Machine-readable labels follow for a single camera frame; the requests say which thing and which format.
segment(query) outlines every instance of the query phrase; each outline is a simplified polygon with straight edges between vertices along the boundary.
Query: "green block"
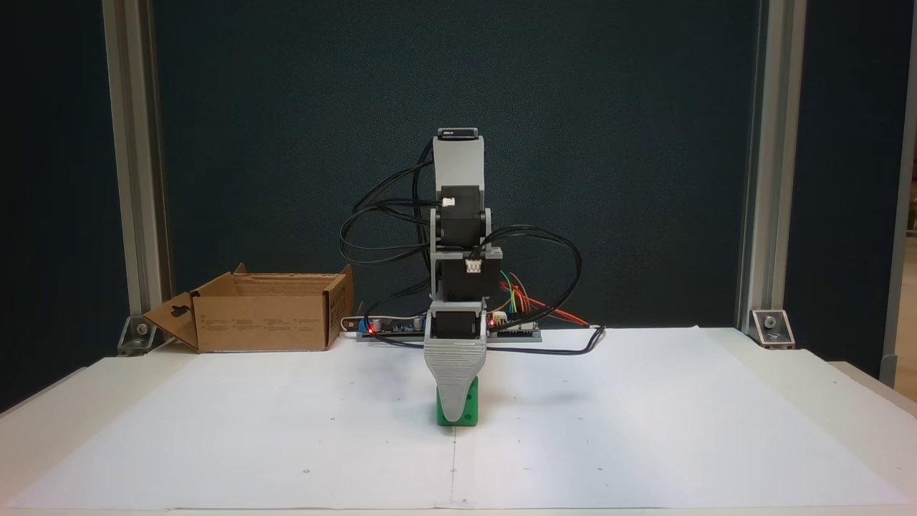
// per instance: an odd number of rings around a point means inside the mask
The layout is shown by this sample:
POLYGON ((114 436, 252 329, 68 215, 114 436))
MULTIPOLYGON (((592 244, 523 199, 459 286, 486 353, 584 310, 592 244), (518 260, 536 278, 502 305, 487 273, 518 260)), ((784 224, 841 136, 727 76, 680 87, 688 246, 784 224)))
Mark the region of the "green block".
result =
POLYGON ((436 390, 436 422, 439 426, 474 426, 478 424, 478 377, 475 376, 465 397, 465 412, 458 421, 449 421, 443 415, 443 405, 439 401, 439 389, 436 390))

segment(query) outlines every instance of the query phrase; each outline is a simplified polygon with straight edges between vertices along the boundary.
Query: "white table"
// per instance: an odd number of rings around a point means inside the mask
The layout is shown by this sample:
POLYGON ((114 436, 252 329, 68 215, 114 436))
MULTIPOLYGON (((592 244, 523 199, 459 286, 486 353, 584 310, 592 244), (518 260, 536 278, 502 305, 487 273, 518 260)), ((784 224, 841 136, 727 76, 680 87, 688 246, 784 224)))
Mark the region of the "white table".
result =
MULTIPOLYGON (((855 368, 827 364, 804 351, 767 351, 738 331, 704 330, 811 421, 833 436, 880 477, 917 500, 917 405, 855 368), (913 468, 900 468, 905 463, 913 468)), ((36 514, 4 509, 7 502, 97 434, 115 417, 175 374, 196 355, 181 345, 167 345, 144 357, 105 358, 60 382, 0 419, 0 514, 36 514)), ((434 510, 445 514, 453 510, 434 510)), ((59 510, 59 514, 112 514, 112 511, 59 510)), ((181 515, 240 514, 256 511, 177 510, 181 515)), ((305 511, 272 511, 287 513, 305 511)), ((310 514, 331 513, 310 510, 310 514)), ((402 510, 335 510, 335 514, 402 514, 402 510)), ((485 510, 506 513, 508 510, 485 510)), ((538 510, 542 514, 609 513, 852 515, 917 514, 917 505, 880 507, 806 507, 737 510, 538 510)), ((149 514, 149 511, 125 511, 149 514)))

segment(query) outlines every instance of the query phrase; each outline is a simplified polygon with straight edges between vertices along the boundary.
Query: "cardboard box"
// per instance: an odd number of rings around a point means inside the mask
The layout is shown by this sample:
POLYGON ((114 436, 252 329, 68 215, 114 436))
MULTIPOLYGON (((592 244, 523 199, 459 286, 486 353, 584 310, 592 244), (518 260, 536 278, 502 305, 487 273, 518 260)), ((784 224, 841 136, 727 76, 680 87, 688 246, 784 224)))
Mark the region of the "cardboard box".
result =
POLYGON ((352 311, 350 265, 305 275, 249 274, 240 264, 144 317, 198 353, 323 351, 352 311))

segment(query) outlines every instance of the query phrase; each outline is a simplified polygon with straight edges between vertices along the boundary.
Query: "white connector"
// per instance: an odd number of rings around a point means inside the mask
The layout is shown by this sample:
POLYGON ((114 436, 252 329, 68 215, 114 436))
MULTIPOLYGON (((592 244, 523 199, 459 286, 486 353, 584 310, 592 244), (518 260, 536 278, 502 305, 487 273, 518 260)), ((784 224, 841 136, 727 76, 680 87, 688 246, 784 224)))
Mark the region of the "white connector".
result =
POLYGON ((482 260, 465 260, 465 272, 470 275, 479 275, 481 273, 482 260))

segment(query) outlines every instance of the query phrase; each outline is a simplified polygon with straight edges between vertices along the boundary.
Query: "cardboard flap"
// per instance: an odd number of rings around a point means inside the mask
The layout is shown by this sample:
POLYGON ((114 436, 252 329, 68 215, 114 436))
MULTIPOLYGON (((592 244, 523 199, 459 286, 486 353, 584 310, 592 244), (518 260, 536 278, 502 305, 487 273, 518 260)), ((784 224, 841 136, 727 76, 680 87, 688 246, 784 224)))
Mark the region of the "cardboard flap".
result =
POLYGON ((350 267, 350 264, 344 266, 341 269, 341 272, 337 274, 337 277, 325 287, 325 292, 331 292, 338 285, 353 285, 353 268, 350 267))
POLYGON ((192 296, 233 297, 238 296, 238 288, 232 274, 223 273, 197 287, 192 291, 192 296))
POLYGON ((340 334, 341 318, 350 315, 353 310, 353 269, 350 264, 345 266, 337 278, 325 287, 323 297, 325 298, 325 314, 328 317, 325 321, 325 338, 327 345, 330 346, 340 334))
POLYGON ((184 292, 145 313, 143 317, 176 339, 197 349, 197 332, 194 329, 191 307, 191 295, 184 292))

